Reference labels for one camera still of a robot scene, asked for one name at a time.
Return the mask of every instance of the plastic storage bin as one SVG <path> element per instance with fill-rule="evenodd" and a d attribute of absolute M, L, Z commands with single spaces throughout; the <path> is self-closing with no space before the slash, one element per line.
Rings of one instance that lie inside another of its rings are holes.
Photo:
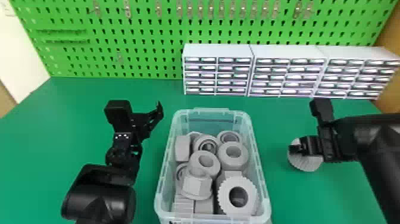
<path fill-rule="evenodd" d="M 176 162 L 174 144 L 177 135 L 185 135 L 191 131 L 198 131 L 217 136 L 222 130 L 233 130 L 243 136 L 243 144 L 249 150 L 249 165 L 245 176 L 257 187 L 261 205 L 257 216 L 244 216 L 232 219 L 222 214 L 189 214 L 171 211 L 175 196 L 174 174 Z M 170 223 L 272 223 L 271 204 L 263 175 L 263 169 L 254 138 L 251 119 L 243 111 L 231 111 L 227 108 L 194 108 L 193 110 L 179 110 L 175 113 L 164 159 L 161 167 L 160 179 L 154 198 L 154 210 L 162 224 Z"/>

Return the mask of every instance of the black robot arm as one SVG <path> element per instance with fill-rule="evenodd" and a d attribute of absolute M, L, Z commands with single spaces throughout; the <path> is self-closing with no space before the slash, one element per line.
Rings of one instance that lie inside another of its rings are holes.
<path fill-rule="evenodd" d="M 83 166 L 62 203 L 62 217 L 76 224 L 128 224 L 133 220 L 136 195 L 131 186 L 139 171 L 142 141 L 164 117 L 160 102 L 149 113 L 132 113 L 129 101 L 111 100 L 104 113 L 114 128 L 106 166 Z"/>
<path fill-rule="evenodd" d="M 335 120 L 329 99 L 310 102 L 318 136 L 300 138 L 289 153 L 321 155 L 325 162 L 359 161 L 387 223 L 400 220 L 400 114 Z"/>

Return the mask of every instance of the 3d printed part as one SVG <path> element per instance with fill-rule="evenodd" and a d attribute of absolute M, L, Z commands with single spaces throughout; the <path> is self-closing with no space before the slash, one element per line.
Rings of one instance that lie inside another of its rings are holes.
<path fill-rule="evenodd" d="M 226 179 L 231 178 L 232 176 L 243 176 L 241 171 L 226 171 L 222 170 L 221 174 L 215 180 L 215 186 L 217 189 L 221 186 L 221 183 L 224 182 Z"/>
<path fill-rule="evenodd" d="M 190 136 L 179 135 L 175 139 L 175 160 L 179 163 L 189 161 Z"/>
<path fill-rule="evenodd" d="M 221 163 L 217 156 L 204 150 L 195 151 L 190 157 L 189 165 L 206 171 L 213 179 L 221 170 Z"/>
<path fill-rule="evenodd" d="M 199 135 L 202 135 L 200 132 L 189 132 L 187 135 L 190 136 L 190 141 L 193 142 Z"/>
<path fill-rule="evenodd" d="M 244 171 L 249 160 L 249 152 L 239 142 L 226 142 L 219 147 L 218 158 L 222 170 Z"/>
<path fill-rule="evenodd" d="M 189 132 L 189 133 L 187 134 L 187 135 L 190 136 L 190 153 L 193 152 L 193 143 L 195 142 L 195 139 L 196 139 L 198 136 L 202 135 L 202 134 L 203 134 L 203 133 L 195 132 L 195 131 Z"/>
<path fill-rule="evenodd" d="M 220 141 L 216 137 L 211 135 L 199 135 L 193 142 L 193 152 L 205 150 L 216 154 L 219 145 Z"/>
<path fill-rule="evenodd" d="M 234 176 L 222 182 L 217 198 L 222 211 L 230 217 L 253 215 L 260 204 L 256 187 L 242 176 Z"/>
<path fill-rule="evenodd" d="M 242 143 L 242 136 L 234 132 L 232 130 L 224 130 L 217 135 L 217 139 L 221 142 L 221 144 L 225 142 L 240 142 Z"/>
<path fill-rule="evenodd" d="M 183 173 L 181 194 L 193 200 L 206 200 L 212 194 L 213 180 L 202 169 L 187 167 Z"/>
<path fill-rule="evenodd" d="M 214 196 L 201 201 L 195 201 L 195 213 L 213 214 L 214 213 Z"/>
<path fill-rule="evenodd" d="M 291 145 L 299 144 L 300 139 L 298 138 L 294 139 L 291 143 Z M 292 166 L 306 172 L 316 171 L 324 161 L 322 155 L 303 156 L 301 153 L 290 153 L 290 151 L 287 151 L 287 159 Z"/>

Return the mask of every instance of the pegboard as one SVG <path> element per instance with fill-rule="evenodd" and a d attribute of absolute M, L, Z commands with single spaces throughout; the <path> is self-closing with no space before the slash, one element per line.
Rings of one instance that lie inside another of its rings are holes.
<path fill-rule="evenodd" d="M 184 43 L 372 45 L 397 2 L 127 1 L 10 0 L 51 76 L 152 79 L 182 78 Z"/>

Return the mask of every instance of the white wall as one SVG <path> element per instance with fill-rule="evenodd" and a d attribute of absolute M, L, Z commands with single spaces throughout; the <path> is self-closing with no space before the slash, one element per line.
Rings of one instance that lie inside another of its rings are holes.
<path fill-rule="evenodd" d="M 0 0 L 1 6 L 10 9 L 6 1 Z M 0 9 L 0 80 L 20 103 L 49 75 L 18 18 L 10 14 Z"/>

